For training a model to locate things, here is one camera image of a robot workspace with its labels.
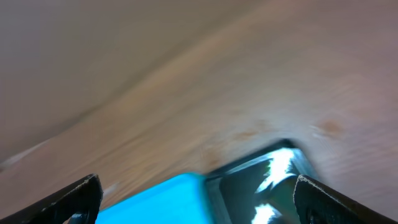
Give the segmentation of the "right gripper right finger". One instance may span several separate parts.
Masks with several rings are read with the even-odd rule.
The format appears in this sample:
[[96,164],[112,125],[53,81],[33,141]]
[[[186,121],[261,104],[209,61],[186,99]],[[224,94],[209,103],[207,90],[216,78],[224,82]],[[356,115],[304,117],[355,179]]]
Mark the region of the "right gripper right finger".
[[307,175],[298,176],[293,200],[301,223],[397,224]]

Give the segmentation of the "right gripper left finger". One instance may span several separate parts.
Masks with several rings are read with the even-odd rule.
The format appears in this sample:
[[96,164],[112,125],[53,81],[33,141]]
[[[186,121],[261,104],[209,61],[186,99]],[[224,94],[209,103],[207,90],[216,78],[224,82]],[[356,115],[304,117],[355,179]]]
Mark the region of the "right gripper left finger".
[[1,219],[1,224],[95,224],[102,199],[100,178],[90,174]]

